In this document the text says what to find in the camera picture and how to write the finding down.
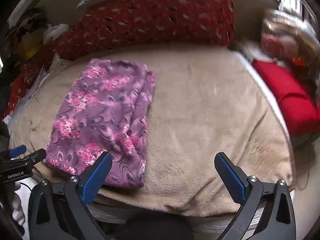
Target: silver bolt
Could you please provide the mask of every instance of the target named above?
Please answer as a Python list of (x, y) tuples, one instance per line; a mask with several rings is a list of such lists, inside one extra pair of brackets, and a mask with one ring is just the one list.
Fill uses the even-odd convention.
[(249, 176), (249, 180), (252, 181), (252, 182), (257, 182), (258, 181), (258, 178), (256, 176)]
[(71, 181), (71, 182), (77, 182), (78, 180), (79, 180), (78, 176), (72, 176), (72, 177), (70, 178), (70, 181)]
[(283, 179), (280, 179), (280, 180), (279, 180), (279, 184), (280, 184), (281, 186), (286, 186), (286, 185), (287, 185), (286, 182), (285, 182)]
[(45, 186), (49, 183), (49, 181), (47, 179), (44, 179), (43, 181), (41, 181), (41, 185)]

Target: purple floral fabric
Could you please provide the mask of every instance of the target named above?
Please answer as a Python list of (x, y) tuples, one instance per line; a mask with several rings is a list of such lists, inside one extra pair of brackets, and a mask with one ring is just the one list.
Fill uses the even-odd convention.
[(104, 184), (143, 187), (155, 85), (146, 65), (92, 59), (59, 109), (44, 163), (79, 175), (108, 151), (113, 164)]

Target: tan fleece blanket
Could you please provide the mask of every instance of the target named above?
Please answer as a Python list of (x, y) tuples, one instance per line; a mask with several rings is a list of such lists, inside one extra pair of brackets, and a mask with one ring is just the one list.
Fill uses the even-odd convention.
[[(220, 151), (261, 181), (293, 184), (285, 132), (239, 55), (225, 48), (166, 44), (76, 60), (37, 91), (17, 120), (12, 146), (46, 148), (64, 96), (92, 57), (142, 62), (157, 77), (148, 112), (145, 186), (131, 191), (103, 187), (99, 202), (113, 199), (198, 217), (235, 212), (239, 206), (214, 168)], [(62, 178), (42, 163), (36, 168), (51, 181)]]

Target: blue textured pad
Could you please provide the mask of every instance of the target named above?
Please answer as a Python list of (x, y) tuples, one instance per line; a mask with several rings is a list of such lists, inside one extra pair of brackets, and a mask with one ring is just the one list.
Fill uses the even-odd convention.
[(94, 198), (98, 194), (103, 181), (108, 175), (112, 166), (112, 156), (107, 153), (106, 156), (98, 164), (97, 168), (91, 173), (90, 177), (82, 186), (81, 200), (84, 205), (93, 202)]
[(20, 154), (23, 154), (27, 151), (27, 148), (25, 145), (20, 145), (14, 149), (11, 149), (10, 152), (9, 152), (9, 157), (10, 158), (14, 158), (14, 157), (17, 157), (19, 156)]
[(224, 158), (217, 154), (214, 159), (214, 166), (226, 186), (233, 201), (238, 204), (245, 202), (245, 187), (239, 180), (236, 173), (230, 168)]

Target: floor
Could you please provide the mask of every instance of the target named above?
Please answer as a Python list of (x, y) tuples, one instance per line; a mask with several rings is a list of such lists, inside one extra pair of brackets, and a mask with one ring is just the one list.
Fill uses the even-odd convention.
[[(302, 240), (320, 215), (320, 139), (314, 146), (307, 145), (295, 152), (296, 190), (293, 208), (296, 219), (297, 240)], [(249, 231), (243, 239), (253, 234)], [(195, 240), (215, 240), (218, 234), (196, 234)]]

